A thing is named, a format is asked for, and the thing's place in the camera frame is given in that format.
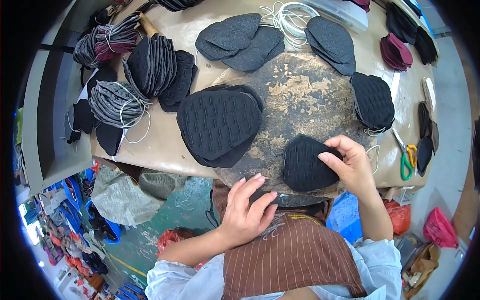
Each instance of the plastic bag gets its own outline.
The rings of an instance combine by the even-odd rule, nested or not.
[[[423,235],[440,248],[458,248],[458,238],[452,224],[440,208],[430,212],[423,226]]]
[[[172,244],[175,244],[178,241],[181,240],[186,240],[189,238],[193,238],[195,235],[193,232],[186,231],[180,228],[175,228],[174,230],[165,230],[165,232],[162,234],[162,236],[158,239],[157,242],[157,247],[159,253],[157,255],[160,255],[162,251],[165,249],[165,247],[170,246]],[[208,261],[208,259],[204,260],[203,262],[199,263],[194,269],[195,270],[200,270],[200,268]]]
[[[404,234],[410,229],[411,205],[400,206],[396,201],[384,199],[384,205],[392,219],[393,232],[395,234]]]

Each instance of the bundle of gray fabric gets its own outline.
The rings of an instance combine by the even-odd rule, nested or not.
[[[128,128],[144,114],[151,104],[128,82],[98,81],[88,104],[94,117],[117,128]]]
[[[260,26],[261,19],[258,13],[248,13],[213,23],[200,32],[195,46],[208,60],[254,72],[285,50],[282,32]]]

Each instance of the green scissors handle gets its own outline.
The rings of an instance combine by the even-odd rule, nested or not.
[[[409,170],[408,176],[405,176],[405,166],[407,166],[407,169]],[[402,179],[403,180],[409,180],[412,177],[413,174],[413,168],[410,165],[410,163],[407,160],[407,156],[405,153],[402,153],[402,166],[401,166],[401,171],[402,171]]]

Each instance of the wooden handle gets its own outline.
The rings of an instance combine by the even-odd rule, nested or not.
[[[153,37],[155,33],[158,33],[161,36],[163,35],[158,29],[155,28],[155,26],[153,26],[152,22],[147,19],[143,12],[140,13],[140,25],[142,25],[144,31],[150,38]]]

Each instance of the yellow scissors handle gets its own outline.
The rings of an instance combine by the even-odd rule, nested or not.
[[[410,157],[410,164],[412,167],[417,166],[417,147],[414,145],[407,145],[407,153],[408,156]]]

